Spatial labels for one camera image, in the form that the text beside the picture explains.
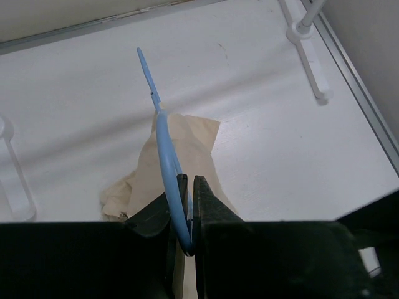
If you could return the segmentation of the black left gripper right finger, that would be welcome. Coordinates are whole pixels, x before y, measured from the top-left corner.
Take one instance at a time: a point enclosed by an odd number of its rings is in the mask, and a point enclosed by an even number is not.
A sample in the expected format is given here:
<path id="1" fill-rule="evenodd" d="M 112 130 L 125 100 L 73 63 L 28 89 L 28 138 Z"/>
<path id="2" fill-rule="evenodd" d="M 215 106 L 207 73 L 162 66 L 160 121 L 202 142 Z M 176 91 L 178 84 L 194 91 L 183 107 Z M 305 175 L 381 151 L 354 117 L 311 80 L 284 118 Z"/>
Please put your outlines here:
<path id="1" fill-rule="evenodd" d="M 335 221 L 246 222 L 194 180 L 199 298 L 370 298 L 371 279 Z"/>

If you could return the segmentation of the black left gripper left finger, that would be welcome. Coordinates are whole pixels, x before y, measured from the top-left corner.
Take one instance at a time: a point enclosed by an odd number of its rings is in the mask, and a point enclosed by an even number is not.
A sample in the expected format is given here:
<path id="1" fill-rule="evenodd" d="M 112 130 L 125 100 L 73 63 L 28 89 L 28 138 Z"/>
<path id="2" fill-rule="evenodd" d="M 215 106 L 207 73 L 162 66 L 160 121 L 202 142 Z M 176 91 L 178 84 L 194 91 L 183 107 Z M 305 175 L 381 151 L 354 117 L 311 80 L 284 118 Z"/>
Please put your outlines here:
<path id="1" fill-rule="evenodd" d="M 123 222 L 1 225 L 2 298 L 181 298 L 184 267 L 164 194 Z"/>

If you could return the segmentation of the blue wire hanger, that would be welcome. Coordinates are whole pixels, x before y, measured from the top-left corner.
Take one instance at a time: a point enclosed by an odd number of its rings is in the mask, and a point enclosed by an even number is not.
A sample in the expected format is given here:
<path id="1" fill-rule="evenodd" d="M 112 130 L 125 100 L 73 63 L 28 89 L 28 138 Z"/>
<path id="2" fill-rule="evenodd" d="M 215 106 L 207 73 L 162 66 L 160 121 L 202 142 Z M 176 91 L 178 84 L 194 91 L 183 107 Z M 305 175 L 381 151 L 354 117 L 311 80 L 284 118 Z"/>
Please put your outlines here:
<path id="1" fill-rule="evenodd" d="M 157 152 L 166 199 L 170 208 L 170 216 L 183 252 L 187 256 L 193 256 L 195 254 L 195 242 L 193 240 L 193 198 L 189 191 L 184 196 L 180 195 L 177 176 L 183 174 L 183 170 L 168 129 L 168 112 L 161 107 L 158 90 L 151 76 L 145 56 L 139 47 L 137 48 L 137 54 L 155 108 Z"/>

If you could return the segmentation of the beige trousers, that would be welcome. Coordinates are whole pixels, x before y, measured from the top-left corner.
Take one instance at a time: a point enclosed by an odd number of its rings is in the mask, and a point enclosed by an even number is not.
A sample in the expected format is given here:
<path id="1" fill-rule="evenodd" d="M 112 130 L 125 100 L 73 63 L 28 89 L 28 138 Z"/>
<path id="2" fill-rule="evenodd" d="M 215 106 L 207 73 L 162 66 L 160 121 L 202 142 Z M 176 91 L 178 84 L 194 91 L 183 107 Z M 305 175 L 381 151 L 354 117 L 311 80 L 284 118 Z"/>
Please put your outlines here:
<path id="1" fill-rule="evenodd" d="M 235 210 L 222 190 L 211 152 L 220 123 L 197 116 L 168 116 L 168 131 L 183 173 L 188 177 L 188 189 L 193 190 L 195 176 L 204 176 L 214 195 L 229 209 Z M 156 133 L 144 144 L 136 170 L 117 181 L 101 196 L 102 213 L 110 220 L 122 221 L 133 216 L 164 191 Z"/>

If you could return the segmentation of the aluminium side rail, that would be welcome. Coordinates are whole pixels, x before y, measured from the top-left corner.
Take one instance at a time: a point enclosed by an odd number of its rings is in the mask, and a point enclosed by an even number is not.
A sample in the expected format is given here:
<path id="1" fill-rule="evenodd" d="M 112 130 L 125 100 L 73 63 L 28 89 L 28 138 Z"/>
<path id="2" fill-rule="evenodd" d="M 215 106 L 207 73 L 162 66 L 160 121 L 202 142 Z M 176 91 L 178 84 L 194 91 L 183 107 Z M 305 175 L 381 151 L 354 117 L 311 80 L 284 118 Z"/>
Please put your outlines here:
<path id="1" fill-rule="evenodd" d="M 362 113 L 368 121 L 380 146 L 384 150 L 394 171 L 398 172 L 398 142 L 389 129 L 383 115 L 378 109 L 363 80 L 346 53 L 339 38 L 322 12 L 315 18 L 314 25 L 318 30 L 327 50 L 343 76 Z"/>

